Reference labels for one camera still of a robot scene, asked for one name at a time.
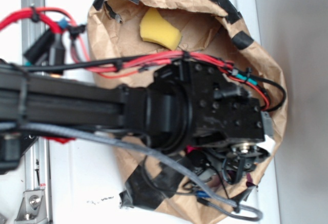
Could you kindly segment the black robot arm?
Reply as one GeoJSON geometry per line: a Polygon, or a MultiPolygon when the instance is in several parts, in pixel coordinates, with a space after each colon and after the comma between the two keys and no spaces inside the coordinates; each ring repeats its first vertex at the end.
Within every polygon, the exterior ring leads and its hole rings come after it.
{"type": "Polygon", "coordinates": [[[217,68],[185,60],[155,71],[145,88],[104,89],[2,67],[1,121],[134,133],[164,154],[212,149],[238,174],[253,171],[274,147],[258,99],[217,68]]]}

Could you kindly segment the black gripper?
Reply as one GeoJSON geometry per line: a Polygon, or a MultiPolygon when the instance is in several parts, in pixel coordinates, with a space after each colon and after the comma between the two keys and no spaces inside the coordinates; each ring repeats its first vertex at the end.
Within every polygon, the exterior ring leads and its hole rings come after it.
{"type": "Polygon", "coordinates": [[[187,93],[191,121],[183,149],[215,157],[227,183],[240,182],[271,155],[271,119],[243,85],[228,81],[215,65],[190,59],[179,63],[179,82],[187,93]]]}

